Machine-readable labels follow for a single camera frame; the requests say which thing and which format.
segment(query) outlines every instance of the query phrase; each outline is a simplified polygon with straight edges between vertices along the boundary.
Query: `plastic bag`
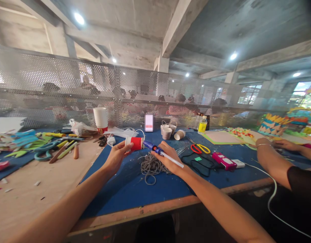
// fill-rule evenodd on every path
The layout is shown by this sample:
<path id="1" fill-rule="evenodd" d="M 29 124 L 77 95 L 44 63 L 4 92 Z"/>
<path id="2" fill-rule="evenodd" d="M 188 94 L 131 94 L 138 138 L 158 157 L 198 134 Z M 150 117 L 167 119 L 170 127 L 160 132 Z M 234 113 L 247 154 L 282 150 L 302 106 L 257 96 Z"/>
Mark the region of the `plastic bag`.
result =
<path id="1" fill-rule="evenodd" d="M 111 131 L 104 132 L 104 134 L 113 134 L 119 137 L 136 137 L 139 132 L 135 132 L 135 130 L 131 130 L 130 128 L 126 128 L 125 130 L 120 129 L 118 127 L 113 127 Z"/>
<path id="2" fill-rule="evenodd" d="M 78 137 L 82 135 L 92 135 L 95 134 L 97 129 L 87 126 L 83 122 L 77 122 L 74 119 L 70 119 L 69 123 L 71 125 L 71 131 L 75 133 Z"/>

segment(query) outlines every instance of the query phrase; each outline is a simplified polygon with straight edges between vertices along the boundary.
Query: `forearm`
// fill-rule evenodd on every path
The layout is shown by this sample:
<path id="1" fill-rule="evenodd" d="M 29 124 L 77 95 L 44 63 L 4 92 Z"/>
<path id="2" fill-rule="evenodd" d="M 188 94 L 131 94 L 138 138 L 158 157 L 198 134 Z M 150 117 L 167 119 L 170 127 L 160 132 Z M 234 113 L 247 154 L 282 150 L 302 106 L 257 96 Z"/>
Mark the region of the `forearm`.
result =
<path id="1" fill-rule="evenodd" d="M 287 178 L 287 171 L 294 166 L 291 162 L 284 159 L 275 149 L 269 145 L 257 147 L 257 157 L 260 165 L 270 174 L 278 183 L 291 190 Z"/>
<path id="2" fill-rule="evenodd" d="M 298 152 L 304 157 L 306 157 L 307 159 L 311 160 L 311 148 L 299 146 Z"/>
<path id="3" fill-rule="evenodd" d="M 100 168 L 7 242 L 61 242 L 111 176 Z"/>
<path id="4" fill-rule="evenodd" d="M 191 170 L 186 170 L 180 176 L 237 242 L 274 242 L 252 216 L 217 187 Z"/>

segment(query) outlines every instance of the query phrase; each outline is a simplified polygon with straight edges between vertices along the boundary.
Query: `hand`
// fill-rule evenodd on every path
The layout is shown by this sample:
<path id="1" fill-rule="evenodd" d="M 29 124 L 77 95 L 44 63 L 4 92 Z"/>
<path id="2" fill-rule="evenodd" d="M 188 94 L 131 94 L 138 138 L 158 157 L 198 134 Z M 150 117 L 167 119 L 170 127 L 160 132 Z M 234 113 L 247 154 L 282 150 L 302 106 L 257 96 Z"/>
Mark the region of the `hand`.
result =
<path id="1" fill-rule="evenodd" d="M 270 145 L 270 141 L 267 138 L 259 138 L 256 141 L 256 146 L 258 146 L 259 144 L 268 144 L 268 145 Z"/>
<path id="2" fill-rule="evenodd" d="M 159 146 L 160 148 L 163 149 L 165 154 L 169 155 L 171 158 L 177 160 L 178 162 L 182 163 L 180 158 L 178 157 L 176 151 L 174 148 L 170 147 L 165 141 L 162 141 Z M 154 155 L 158 160 L 160 160 L 167 168 L 172 172 L 173 174 L 179 176 L 178 174 L 183 171 L 185 168 L 188 168 L 188 166 L 184 166 L 184 168 L 181 168 L 180 166 L 176 165 L 174 162 L 171 160 L 158 155 L 156 152 L 152 151 L 152 155 Z"/>
<path id="3" fill-rule="evenodd" d="M 288 140 L 285 140 L 285 139 L 276 140 L 276 141 L 273 142 L 272 145 L 274 147 L 286 149 L 286 150 L 289 150 L 289 151 L 300 151 L 301 148 L 302 148 L 301 145 L 292 143 L 292 142 L 290 142 Z"/>
<path id="4" fill-rule="evenodd" d="M 125 146 L 125 141 L 123 141 L 112 147 L 112 150 L 102 167 L 109 170 L 112 176 L 115 175 L 119 170 L 119 167 L 121 167 L 123 159 L 132 153 L 131 151 L 127 151 L 133 147 L 133 145 L 134 143 L 130 143 Z"/>

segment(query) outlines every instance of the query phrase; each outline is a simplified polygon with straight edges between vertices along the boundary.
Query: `scissors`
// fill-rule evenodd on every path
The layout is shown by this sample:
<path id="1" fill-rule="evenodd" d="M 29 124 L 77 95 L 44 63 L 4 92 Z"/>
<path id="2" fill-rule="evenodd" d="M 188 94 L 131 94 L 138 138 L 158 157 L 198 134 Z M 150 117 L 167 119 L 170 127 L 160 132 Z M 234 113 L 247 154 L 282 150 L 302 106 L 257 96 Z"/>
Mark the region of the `scissors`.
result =
<path id="1" fill-rule="evenodd" d="M 197 154 L 201 154 L 202 153 L 202 151 L 204 152 L 204 153 L 206 153 L 206 154 L 210 154 L 211 153 L 211 151 L 209 150 L 209 148 L 207 148 L 207 147 L 205 147 L 205 146 L 203 146 L 203 145 L 201 145 L 201 144 L 196 144 L 193 140 L 191 140 L 190 138 L 188 138 L 188 140 L 192 143 L 192 145 L 190 146 L 190 148 L 191 148 L 191 150 L 193 151 L 193 152 L 195 152 L 195 153 L 197 153 Z"/>
<path id="2" fill-rule="evenodd" d="M 36 154 L 34 155 L 34 158 L 37 161 L 46 161 L 52 158 L 52 155 L 50 153 L 50 150 L 53 149 L 54 147 L 56 147 L 56 145 L 58 145 L 61 141 L 54 141 L 54 142 L 50 142 L 48 144 L 45 144 L 39 148 L 34 149 L 34 152 L 36 152 Z"/>

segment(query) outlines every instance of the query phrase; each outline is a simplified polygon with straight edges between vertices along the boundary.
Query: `bracelet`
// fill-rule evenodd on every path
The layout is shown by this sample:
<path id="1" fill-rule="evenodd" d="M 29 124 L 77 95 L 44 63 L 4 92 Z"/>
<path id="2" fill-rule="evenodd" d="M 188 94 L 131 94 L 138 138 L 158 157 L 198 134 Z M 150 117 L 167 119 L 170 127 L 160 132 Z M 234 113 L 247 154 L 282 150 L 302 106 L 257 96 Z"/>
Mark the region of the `bracelet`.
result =
<path id="1" fill-rule="evenodd" d="M 261 143 L 261 144 L 257 145 L 256 147 L 259 147 L 260 145 L 268 145 L 268 146 L 271 146 L 270 144 Z"/>

